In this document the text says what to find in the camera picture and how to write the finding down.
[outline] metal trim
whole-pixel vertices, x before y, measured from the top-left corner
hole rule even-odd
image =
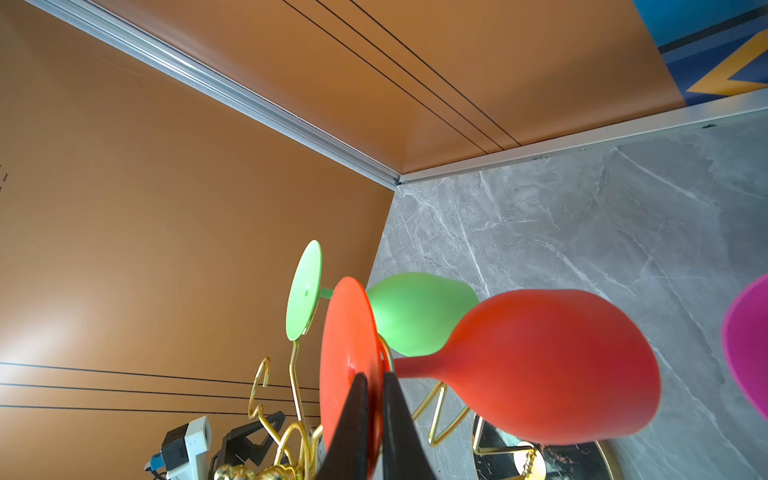
[[[670,133],[743,121],[768,114],[768,88],[469,158],[400,176],[400,184],[547,158],[572,151],[615,146]]]
[[[390,190],[399,182],[393,169],[95,3],[26,1]]]

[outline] black line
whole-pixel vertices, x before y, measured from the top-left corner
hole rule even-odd
[[[659,53],[667,53],[668,51],[673,51],[675,48],[680,48],[690,43],[694,43],[697,40],[701,40],[702,38],[709,37],[710,35],[720,33],[721,31],[725,31],[728,28],[733,28],[743,23],[747,23],[748,21],[754,20],[755,18],[760,18],[763,15],[768,15],[768,5],[755,8],[754,10],[749,10],[748,12],[744,12],[741,15],[729,18],[724,22],[720,22],[716,25],[712,25],[711,27],[707,27],[704,30],[696,31],[690,35],[678,38],[677,40],[671,41],[665,45],[661,45],[659,47]]]
[[[391,82],[392,82],[392,83],[393,83],[393,84],[394,84],[394,85],[395,85],[397,88],[399,88],[400,90],[404,91],[404,92],[405,92],[405,93],[406,93],[406,94],[407,94],[407,95],[408,95],[410,98],[413,98],[414,100],[416,100],[417,102],[419,102],[419,103],[420,103],[420,104],[421,104],[421,105],[422,105],[424,108],[426,108],[427,110],[431,111],[431,112],[432,112],[432,113],[433,113],[433,114],[434,114],[434,115],[435,115],[437,118],[439,118],[440,120],[444,121],[446,125],[448,125],[448,126],[449,126],[450,128],[452,128],[452,129],[456,130],[456,131],[458,132],[458,134],[460,134],[462,137],[464,137],[464,138],[466,138],[467,140],[469,140],[469,141],[470,141],[470,142],[471,142],[473,145],[475,145],[477,148],[479,148],[480,150],[482,150],[482,151],[483,151],[483,152],[485,152],[485,153],[488,153],[487,151],[485,151],[485,149],[484,149],[483,147],[481,147],[480,145],[477,145],[477,144],[476,144],[474,141],[472,141],[472,139],[470,139],[469,137],[467,137],[466,135],[464,135],[464,134],[463,134],[461,131],[459,131],[459,130],[458,130],[458,128],[454,127],[454,126],[453,126],[453,125],[451,125],[451,124],[450,124],[450,123],[449,123],[449,122],[448,122],[446,119],[444,119],[444,118],[443,118],[443,117],[441,117],[440,115],[436,114],[436,113],[435,113],[435,111],[434,111],[434,110],[432,110],[430,107],[427,107],[426,105],[424,105],[424,103],[423,103],[421,100],[419,100],[418,98],[414,97],[412,94],[410,94],[410,92],[408,92],[408,91],[407,91],[405,88],[401,87],[399,84],[397,84],[397,82],[395,82],[394,80],[392,80],[390,77],[387,77],[387,76],[386,76],[386,74],[384,74],[384,72],[383,72],[383,71],[381,71],[381,70],[379,70],[378,68],[374,67],[374,66],[371,64],[371,62],[367,61],[367,60],[366,60],[365,58],[363,58],[363,57],[362,57],[362,56],[361,56],[359,53],[357,53],[356,51],[352,50],[352,49],[351,49],[350,47],[348,47],[348,46],[347,46],[347,45],[346,45],[346,44],[345,44],[343,41],[341,41],[341,40],[339,40],[338,38],[336,38],[336,37],[334,37],[333,35],[331,35],[331,33],[330,33],[329,31],[327,31],[325,28],[321,27],[321,26],[320,26],[320,25],[319,25],[317,22],[315,22],[314,20],[312,20],[310,17],[308,17],[308,16],[304,15],[304,13],[303,13],[301,10],[299,10],[298,8],[296,8],[296,7],[294,7],[293,5],[291,5],[291,4],[288,2],[288,0],[283,0],[283,3],[285,3],[285,4],[286,4],[286,5],[288,5],[289,7],[293,8],[294,10],[296,10],[297,12],[299,12],[299,15],[303,16],[304,18],[306,18],[307,20],[309,20],[310,22],[312,22],[312,23],[313,23],[313,24],[314,24],[314,25],[315,25],[317,28],[319,28],[320,30],[322,30],[322,31],[324,31],[325,33],[327,33],[329,37],[331,37],[331,38],[333,38],[334,40],[336,40],[337,42],[339,42],[339,43],[340,43],[340,44],[341,44],[341,45],[342,45],[344,48],[346,48],[347,50],[349,50],[349,51],[351,51],[353,54],[355,54],[355,55],[357,56],[357,58],[359,58],[360,60],[362,60],[362,61],[364,61],[365,63],[367,63],[367,64],[368,64],[368,66],[369,66],[370,68],[373,68],[374,70],[376,70],[377,72],[379,72],[379,73],[380,73],[380,74],[381,74],[381,75],[382,75],[384,78],[386,78],[387,80],[391,81]]]
[[[251,385],[251,386],[253,385],[252,382],[236,382],[234,380],[198,379],[192,376],[156,375],[152,373],[118,372],[114,370],[76,369],[68,366],[30,365],[28,363],[13,363],[13,362],[0,362],[0,365],[28,366],[35,369],[71,370],[73,372],[114,373],[116,375],[151,376],[159,379],[197,380],[200,382],[234,383],[237,385]],[[290,388],[290,386],[287,386],[287,385],[274,385],[271,383],[268,383],[267,386],[280,387],[282,389]],[[305,390],[319,390],[312,386],[302,386],[299,388],[305,389]]]
[[[144,410],[144,409],[99,409],[91,407],[52,407],[40,405],[0,405],[0,409],[44,409],[44,410],[91,410],[94,412],[146,412],[146,413],[194,413],[197,415],[245,415],[243,412],[192,412],[189,410]],[[320,415],[305,415],[308,419],[318,419]]]
[[[246,396],[240,397],[240,396],[229,396],[229,395],[208,395],[204,393],[148,392],[144,390],[96,389],[96,388],[84,387],[84,386],[28,385],[26,383],[5,383],[5,382],[0,382],[0,386],[23,386],[23,387],[35,387],[39,389],[88,390],[91,392],[149,393],[151,395],[202,396],[202,397],[209,397],[214,399],[237,399],[237,400],[250,399],[250,397],[246,397]],[[293,403],[293,399],[259,399],[256,397],[253,397],[253,399],[270,401],[270,402]],[[313,400],[302,400],[302,403],[318,403],[319,404],[319,402],[315,402]]]
[[[441,78],[441,79],[442,79],[442,80],[443,80],[445,83],[447,83],[448,85],[450,85],[450,86],[451,86],[451,88],[453,88],[454,90],[456,90],[456,93],[458,93],[459,95],[461,95],[461,96],[462,96],[462,97],[463,97],[463,98],[464,98],[466,101],[468,101],[470,104],[472,104],[472,106],[473,106],[473,107],[477,108],[477,109],[478,109],[478,111],[479,111],[480,113],[482,113],[482,114],[485,116],[485,118],[487,118],[487,119],[489,119],[491,122],[493,122],[493,124],[494,124],[494,125],[496,125],[496,126],[499,128],[499,130],[501,130],[501,131],[503,131],[504,133],[506,133],[506,134],[507,134],[507,136],[508,136],[508,137],[510,137],[510,138],[512,139],[512,141],[514,141],[514,142],[515,142],[515,143],[516,143],[518,146],[522,146],[522,144],[521,144],[520,142],[518,142],[517,140],[515,140],[515,137],[512,137],[512,135],[511,135],[511,134],[510,134],[508,131],[506,131],[506,130],[505,130],[505,129],[504,129],[502,126],[501,126],[501,125],[497,124],[497,123],[496,123],[496,121],[495,121],[493,118],[490,118],[490,117],[488,116],[488,114],[486,114],[486,113],[485,113],[485,112],[484,112],[484,111],[483,111],[483,110],[482,110],[480,107],[478,107],[477,105],[475,105],[475,102],[473,102],[472,100],[469,100],[469,98],[467,98],[467,96],[466,96],[466,95],[464,95],[464,94],[463,94],[463,93],[462,93],[462,92],[461,92],[461,91],[460,91],[458,88],[454,87],[454,86],[453,86],[453,84],[452,84],[450,81],[448,81],[448,80],[446,80],[446,79],[445,79],[445,77],[443,77],[442,75],[440,75],[440,74],[438,73],[438,71],[437,71],[437,70],[435,70],[434,68],[432,68],[432,66],[431,66],[430,64],[428,64],[428,63],[427,63],[427,62],[426,62],[426,61],[425,61],[423,58],[419,57],[419,56],[416,54],[416,52],[414,52],[413,50],[411,50],[411,48],[410,48],[408,45],[406,45],[405,43],[403,43],[403,42],[402,42],[402,41],[401,41],[399,38],[397,38],[397,37],[395,36],[395,34],[393,34],[392,32],[390,32],[390,31],[389,31],[389,29],[387,29],[387,27],[385,27],[384,25],[382,25],[382,24],[381,24],[381,22],[379,22],[378,20],[376,20],[376,19],[373,17],[373,15],[369,14],[369,13],[368,13],[368,12],[367,12],[367,11],[366,11],[366,10],[365,10],[363,7],[361,7],[360,5],[357,5],[357,3],[355,2],[355,0],[349,0],[349,1],[350,1],[350,2],[352,2],[352,4],[353,4],[353,5],[355,5],[357,8],[359,8],[359,9],[360,9],[360,11],[361,11],[362,13],[364,13],[364,14],[368,15],[368,18],[370,18],[371,20],[373,20],[373,21],[374,21],[374,22],[375,22],[375,23],[376,23],[376,24],[377,24],[379,27],[381,27],[381,28],[382,28],[382,29],[383,29],[385,32],[387,32],[387,33],[388,33],[388,34],[389,34],[389,35],[390,35],[392,38],[394,38],[394,39],[395,39],[395,40],[396,40],[396,41],[397,41],[397,42],[398,42],[400,45],[402,45],[403,47],[405,47],[405,48],[406,48],[406,50],[410,51],[410,52],[411,52],[411,54],[413,54],[413,56],[414,56],[414,57],[418,58],[418,59],[419,59],[419,60],[420,60],[420,61],[421,61],[421,62],[422,62],[424,65],[426,65],[426,66],[427,66],[427,68],[428,68],[429,70],[432,70],[432,71],[434,71],[434,72],[435,72],[435,74],[436,74],[438,77],[440,77],[440,78]]]
[[[466,120],[466,121],[467,121],[467,123],[469,123],[471,126],[473,126],[473,127],[474,127],[474,128],[477,130],[477,131],[479,131],[481,134],[485,135],[485,137],[486,137],[486,138],[488,138],[490,141],[492,141],[492,142],[493,142],[493,143],[494,143],[494,144],[495,144],[497,147],[499,147],[499,148],[501,148],[502,150],[504,150],[504,148],[503,148],[501,145],[499,145],[498,143],[496,143],[496,140],[494,140],[493,138],[491,138],[490,136],[488,136],[488,134],[486,134],[486,133],[485,133],[485,132],[484,132],[484,131],[483,131],[483,130],[480,128],[480,127],[478,127],[477,125],[473,124],[473,123],[472,123],[472,122],[471,122],[471,121],[470,121],[470,120],[469,120],[467,117],[465,117],[464,115],[462,115],[462,113],[461,113],[460,111],[458,111],[458,110],[456,110],[455,108],[453,108],[453,106],[452,106],[450,103],[448,103],[447,101],[445,101],[445,100],[444,100],[444,99],[443,99],[443,98],[442,98],[440,95],[436,94],[436,93],[435,93],[435,91],[433,91],[433,90],[432,90],[430,87],[427,87],[427,86],[424,84],[424,82],[423,82],[423,81],[421,81],[421,80],[419,80],[418,78],[416,78],[416,76],[415,76],[414,74],[412,74],[410,71],[408,71],[408,69],[407,69],[407,68],[403,67],[403,66],[402,66],[400,63],[398,63],[398,62],[397,62],[397,60],[395,60],[394,58],[392,58],[392,57],[390,57],[389,55],[387,55],[387,54],[386,54],[386,53],[385,53],[385,52],[384,52],[384,51],[383,51],[381,48],[379,48],[379,46],[378,46],[378,45],[376,45],[375,43],[373,43],[372,41],[370,41],[370,40],[369,40],[369,39],[368,39],[368,38],[367,38],[365,35],[363,35],[363,34],[362,34],[362,33],[360,33],[360,32],[359,32],[359,31],[358,31],[356,28],[354,28],[353,26],[351,26],[351,25],[350,25],[350,24],[349,24],[349,23],[348,23],[346,20],[344,20],[343,18],[339,17],[339,16],[336,14],[336,12],[334,12],[333,10],[331,10],[330,8],[328,8],[328,7],[326,6],[326,4],[322,3],[320,0],[315,0],[315,2],[317,2],[317,3],[321,4],[321,5],[323,6],[323,8],[324,8],[324,9],[326,9],[328,12],[331,12],[331,14],[332,14],[334,17],[336,17],[336,18],[338,18],[339,20],[341,20],[341,21],[344,23],[344,25],[348,26],[348,27],[349,27],[349,28],[351,28],[351,29],[352,29],[352,30],[353,30],[353,31],[354,31],[356,34],[360,35],[360,36],[361,36],[361,37],[362,37],[362,38],[363,38],[365,41],[367,41],[368,43],[370,43],[370,44],[371,44],[371,45],[372,45],[372,46],[373,46],[373,47],[374,47],[376,50],[380,51],[380,52],[382,53],[382,55],[384,55],[384,56],[385,56],[385,57],[387,57],[389,60],[391,60],[391,61],[392,61],[392,63],[394,63],[395,65],[397,65],[398,67],[400,67],[400,68],[401,68],[401,69],[402,69],[402,70],[403,70],[405,73],[407,73],[408,75],[410,75],[410,76],[411,76],[411,78],[413,78],[413,79],[414,79],[414,80],[416,80],[418,83],[420,83],[420,85],[421,85],[421,86],[423,86],[424,88],[426,88],[427,90],[429,90],[429,92],[430,92],[430,93],[432,93],[432,94],[433,94],[433,95],[435,95],[437,98],[439,98],[439,99],[440,99],[440,101],[441,101],[442,103],[444,103],[444,104],[448,105],[448,107],[449,107],[451,110],[453,110],[454,112],[456,112],[456,114],[457,114],[459,117],[461,117],[461,118],[463,118],[464,120]]]

